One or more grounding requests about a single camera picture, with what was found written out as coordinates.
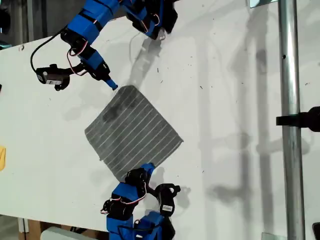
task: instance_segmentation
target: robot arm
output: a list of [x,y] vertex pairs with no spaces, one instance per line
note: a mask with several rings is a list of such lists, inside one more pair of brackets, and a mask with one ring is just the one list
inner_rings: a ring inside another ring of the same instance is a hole
[[[132,25],[152,39],[158,37],[160,29],[171,33],[178,18],[173,0],[86,0],[81,12],[64,29],[32,53],[31,67],[39,81],[42,84],[55,85],[55,89],[59,91],[69,85],[71,74],[82,76],[88,72],[94,79],[103,80],[112,90],[115,90],[118,86],[109,76],[108,65],[97,50],[91,47],[91,44],[120,7],[127,12],[127,18],[132,21]],[[68,59],[69,56],[78,56],[81,63],[76,67],[70,64],[70,68],[67,69],[58,68],[57,65],[52,64],[50,67],[35,70],[33,66],[35,52],[59,34],[61,39],[70,45]]]
[[[110,240],[135,240],[137,235],[143,240],[170,240],[175,235],[169,217],[174,213],[174,197],[180,187],[161,184],[155,190],[149,187],[150,177],[155,169],[152,163],[127,173],[125,182],[119,183],[101,210],[108,214],[106,226]],[[155,196],[160,204],[160,212],[151,211],[147,216],[133,222],[133,211],[147,194]]]

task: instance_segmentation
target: gray striped cloth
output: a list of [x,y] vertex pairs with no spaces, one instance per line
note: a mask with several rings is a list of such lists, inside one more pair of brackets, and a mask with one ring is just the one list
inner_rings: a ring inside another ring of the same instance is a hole
[[160,165],[183,142],[132,85],[120,88],[84,132],[100,160],[119,181],[142,164]]

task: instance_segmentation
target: yellow object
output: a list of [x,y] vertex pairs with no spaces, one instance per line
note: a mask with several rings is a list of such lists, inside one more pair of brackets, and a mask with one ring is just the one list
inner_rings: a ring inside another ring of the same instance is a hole
[[6,148],[0,146],[0,171],[2,171],[6,166]]

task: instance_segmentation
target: white tabletop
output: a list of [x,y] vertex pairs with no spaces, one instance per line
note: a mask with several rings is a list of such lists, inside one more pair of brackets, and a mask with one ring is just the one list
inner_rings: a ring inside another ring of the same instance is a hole
[[[301,110],[320,105],[320,2],[299,0]],[[256,240],[286,235],[277,3],[249,9],[238,0],[182,0],[172,35],[148,54],[126,18],[93,44],[111,77],[134,84],[184,143],[152,176],[181,185],[172,222],[177,240]],[[100,209],[116,178],[84,130],[116,94],[102,81],[72,76],[67,89],[42,85],[29,58],[44,40],[0,51],[0,214],[106,230]],[[36,68],[67,68],[59,37]],[[74,65],[79,60],[72,59]],[[320,221],[320,134],[302,131],[307,239]],[[134,211],[157,209],[149,196]]]

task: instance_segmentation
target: metal pole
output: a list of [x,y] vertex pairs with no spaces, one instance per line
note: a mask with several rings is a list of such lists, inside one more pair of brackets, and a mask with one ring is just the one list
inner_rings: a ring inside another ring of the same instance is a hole
[[[296,0],[278,0],[282,115],[300,112]],[[288,240],[305,240],[301,130],[283,126],[283,161]]]

